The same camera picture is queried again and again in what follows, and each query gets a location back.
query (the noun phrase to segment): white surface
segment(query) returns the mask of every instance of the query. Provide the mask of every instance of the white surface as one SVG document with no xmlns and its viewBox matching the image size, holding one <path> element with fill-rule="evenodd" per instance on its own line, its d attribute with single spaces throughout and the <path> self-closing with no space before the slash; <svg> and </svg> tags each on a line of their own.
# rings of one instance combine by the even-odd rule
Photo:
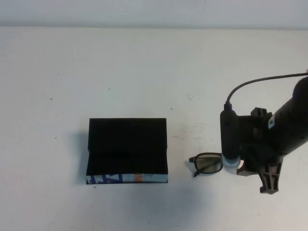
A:
<svg viewBox="0 0 308 231">
<path fill-rule="evenodd" d="M 0 0 L 0 26 L 308 29 L 307 0 Z"/>
<path fill-rule="evenodd" d="M 304 31 L 0 28 L 0 230 L 307 230 L 308 145 L 285 158 L 275 195 L 259 193 L 258 176 L 193 178 L 187 164 L 220 152 L 229 92 L 305 71 L 307 41 Z M 238 115 L 276 111 L 298 80 L 246 86 L 231 102 Z M 86 185 L 90 117 L 166 117 L 169 183 Z"/>
</svg>

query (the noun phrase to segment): eyeglass frame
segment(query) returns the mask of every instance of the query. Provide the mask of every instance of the eyeglass frame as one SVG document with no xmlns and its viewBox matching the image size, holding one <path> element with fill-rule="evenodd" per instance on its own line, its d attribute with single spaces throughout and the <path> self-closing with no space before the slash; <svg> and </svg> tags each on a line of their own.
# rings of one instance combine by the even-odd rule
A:
<svg viewBox="0 0 308 231">
<path fill-rule="evenodd" d="M 201 156 L 201 155 L 217 155 L 217 156 L 220 156 L 220 158 L 221 158 L 221 166 L 220 166 L 220 168 L 219 168 L 218 170 L 216 170 L 216 171 L 213 171 L 213 172 L 206 172 L 206 173 L 201 172 L 201 171 L 204 170 L 205 168 L 208 168 L 208 167 L 212 166 L 212 165 L 208 165 L 208 166 L 204 166 L 204 167 L 202 167 L 201 169 L 199 169 L 199 168 L 197 167 L 197 159 L 198 159 L 198 157 Z M 196 155 L 196 156 L 194 156 L 194 157 L 189 158 L 189 162 L 190 162 L 190 163 L 194 163 L 194 166 L 195 166 L 195 168 L 196 168 L 196 170 L 197 170 L 197 171 L 195 171 L 195 173 L 193 174 L 193 177 L 198 176 L 200 173 L 201 173 L 201 174 L 215 174 L 215 173 L 220 172 L 220 171 L 223 169 L 222 154 L 221 154 L 221 153 L 200 153 L 200 154 L 198 154 L 198 155 Z"/>
</svg>

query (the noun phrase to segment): white table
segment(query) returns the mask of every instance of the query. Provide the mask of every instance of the white table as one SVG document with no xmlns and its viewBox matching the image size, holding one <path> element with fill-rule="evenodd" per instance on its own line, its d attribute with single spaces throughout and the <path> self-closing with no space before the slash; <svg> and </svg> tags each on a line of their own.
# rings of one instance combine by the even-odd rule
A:
<svg viewBox="0 0 308 231">
<path fill-rule="evenodd" d="M 229 92 L 304 72 L 307 31 L 0 27 L 0 230 L 305 231 L 308 144 L 287 156 L 280 191 L 226 170 L 192 177 L 220 152 Z M 300 78 L 256 83 L 238 115 L 275 112 Z M 85 184 L 90 117 L 166 117 L 168 184 Z"/>
</svg>

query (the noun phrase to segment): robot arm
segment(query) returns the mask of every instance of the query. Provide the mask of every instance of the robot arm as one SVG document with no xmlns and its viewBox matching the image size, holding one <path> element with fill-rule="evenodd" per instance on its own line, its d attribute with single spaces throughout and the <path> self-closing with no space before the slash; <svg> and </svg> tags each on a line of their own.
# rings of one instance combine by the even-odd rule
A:
<svg viewBox="0 0 308 231">
<path fill-rule="evenodd" d="M 239 88 L 269 79 L 307 76 L 308 73 L 262 78 L 246 82 L 229 95 L 220 114 L 222 154 L 229 163 L 244 160 L 237 175 L 258 174 L 261 193 L 278 191 L 283 158 L 308 141 L 308 77 L 296 85 L 292 98 L 276 113 L 255 108 L 251 115 L 238 116 L 232 110 L 231 96 Z"/>
</svg>

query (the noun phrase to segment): wire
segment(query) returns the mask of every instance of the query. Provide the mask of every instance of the wire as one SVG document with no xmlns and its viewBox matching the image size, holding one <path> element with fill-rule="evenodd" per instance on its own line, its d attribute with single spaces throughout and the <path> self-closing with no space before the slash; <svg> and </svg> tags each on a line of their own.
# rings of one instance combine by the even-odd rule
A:
<svg viewBox="0 0 308 231">
<path fill-rule="evenodd" d="M 298 76 L 308 76 L 308 73 L 300 73 L 300 74 L 293 74 L 293 75 L 285 75 L 285 76 L 273 76 L 273 77 L 267 77 L 267 78 L 259 78 L 259 79 L 255 79 L 255 80 L 251 80 L 245 83 L 242 83 L 241 85 L 237 86 L 236 88 L 233 89 L 233 91 L 231 91 L 231 93 L 229 94 L 229 96 L 227 97 L 227 101 L 226 104 L 230 103 L 230 99 L 232 97 L 232 95 L 241 87 L 246 86 L 248 84 L 251 83 L 257 83 L 257 82 L 261 82 L 261 81 L 265 81 L 265 80 L 271 80 L 271 79 L 280 79 L 280 78 L 290 78 L 290 77 L 298 77 Z"/>
</svg>

